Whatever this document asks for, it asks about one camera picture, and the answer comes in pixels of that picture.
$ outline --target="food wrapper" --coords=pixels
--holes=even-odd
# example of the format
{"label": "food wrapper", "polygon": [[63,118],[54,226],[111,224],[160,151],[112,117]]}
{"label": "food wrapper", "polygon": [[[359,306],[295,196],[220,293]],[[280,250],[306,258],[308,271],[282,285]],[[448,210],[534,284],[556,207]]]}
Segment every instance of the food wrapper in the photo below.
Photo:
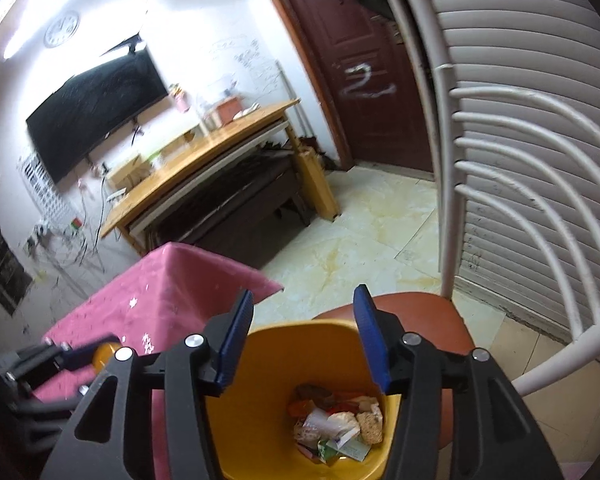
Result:
{"label": "food wrapper", "polygon": [[301,420],[294,426],[294,439],[310,449],[318,449],[318,441],[321,439],[320,431],[311,425],[304,425]]}
{"label": "food wrapper", "polygon": [[351,412],[334,413],[327,418],[327,422],[334,422],[339,425],[340,433],[353,430],[354,428],[360,429],[360,424],[356,420],[356,416]]}
{"label": "food wrapper", "polygon": [[318,457],[321,462],[331,465],[337,459],[339,453],[338,449],[327,446],[328,442],[328,440],[318,442]]}
{"label": "food wrapper", "polygon": [[309,449],[307,446],[303,446],[302,444],[298,443],[296,443],[296,448],[300,453],[302,453],[305,457],[311,460],[311,462],[313,462],[314,464],[322,463],[322,460],[320,460],[320,457],[317,454],[317,449]]}
{"label": "food wrapper", "polygon": [[350,429],[347,424],[333,419],[320,408],[313,410],[304,421],[304,425],[309,428],[316,428],[320,435],[326,439],[336,438],[339,434]]}
{"label": "food wrapper", "polygon": [[350,439],[344,444],[344,446],[341,447],[338,447],[338,444],[334,440],[328,441],[326,445],[330,449],[337,450],[338,453],[348,456],[353,460],[357,460],[358,462],[362,462],[371,449],[369,444],[365,444],[358,438]]}
{"label": "food wrapper", "polygon": [[335,442],[338,449],[340,449],[349,440],[351,440],[352,438],[356,438],[359,435],[360,435],[360,426],[350,429],[346,433],[341,434],[338,438],[333,439],[333,441],[330,440],[330,442]]}

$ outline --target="yellow trash bin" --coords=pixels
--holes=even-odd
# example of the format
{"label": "yellow trash bin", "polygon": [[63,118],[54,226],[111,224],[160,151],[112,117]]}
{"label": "yellow trash bin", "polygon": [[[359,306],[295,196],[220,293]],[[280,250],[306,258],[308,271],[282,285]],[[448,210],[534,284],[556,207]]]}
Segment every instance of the yellow trash bin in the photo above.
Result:
{"label": "yellow trash bin", "polygon": [[[364,462],[346,458],[314,464],[296,449],[286,413],[298,384],[365,392],[378,397],[384,440]],[[220,399],[207,397],[218,458],[228,480],[379,479],[391,447],[399,396],[382,396],[371,379],[352,322],[309,320],[266,326],[246,340],[233,384]]]}

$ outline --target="door frame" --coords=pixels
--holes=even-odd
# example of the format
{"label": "door frame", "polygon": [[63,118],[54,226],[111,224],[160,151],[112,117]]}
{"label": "door frame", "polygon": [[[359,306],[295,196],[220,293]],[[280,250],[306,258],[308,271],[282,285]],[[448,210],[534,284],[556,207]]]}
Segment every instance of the door frame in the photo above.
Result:
{"label": "door frame", "polygon": [[306,70],[309,81],[314,87],[315,94],[318,97],[320,108],[324,117],[327,119],[327,124],[331,130],[333,136],[333,142],[336,145],[338,156],[340,157],[340,167],[347,171],[353,168],[354,160],[351,155],[351,149],[349,147],[349,141],[344,133],[342,121],[340,120],[340,114],[336,108],[333,95],[329,90],[327,82],[325,81],[320,65],[318,64],[317,56],[314,50],[309,44],[307,36],[304,34],[300,25],[300,20],[296,15],[296,12],[291,6],[289,0],[271,0],[282,19],[286,27],[286,31],[291,37],[300,61]]}

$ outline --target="brown door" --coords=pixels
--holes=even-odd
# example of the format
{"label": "brown door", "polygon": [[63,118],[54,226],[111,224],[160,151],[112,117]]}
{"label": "brown door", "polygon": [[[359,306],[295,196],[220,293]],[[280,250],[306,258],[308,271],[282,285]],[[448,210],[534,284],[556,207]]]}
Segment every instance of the brown door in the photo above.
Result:
{"label": "brown door", "polygon": [[409,57],[395,23],[356,0],[289,0],[320,63],[353,158],[432,171]]}

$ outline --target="blue gripper pad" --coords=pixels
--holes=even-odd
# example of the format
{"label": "blue gripper pad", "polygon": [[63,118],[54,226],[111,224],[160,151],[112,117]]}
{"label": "blue gripper pad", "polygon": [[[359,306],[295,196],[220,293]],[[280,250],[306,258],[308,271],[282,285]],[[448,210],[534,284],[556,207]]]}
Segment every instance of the blue gripper pad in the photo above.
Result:
{"label": "blue gripper pad", "polygon": [[385,393],[391,383],[389,372],[389,349],[378,325],[380,314],[366,285],[359,285],[353,293],[353,314],[365,349],[366,362],[371,377]]}
{"label": "blue gripper pad", "polygon": [[242,355],[251,320],[253,319],[253,294],[245,291],[232,308],[233,319],[218,352],[219,370],[216,384],[224,390],[234,381],[235,371]]}

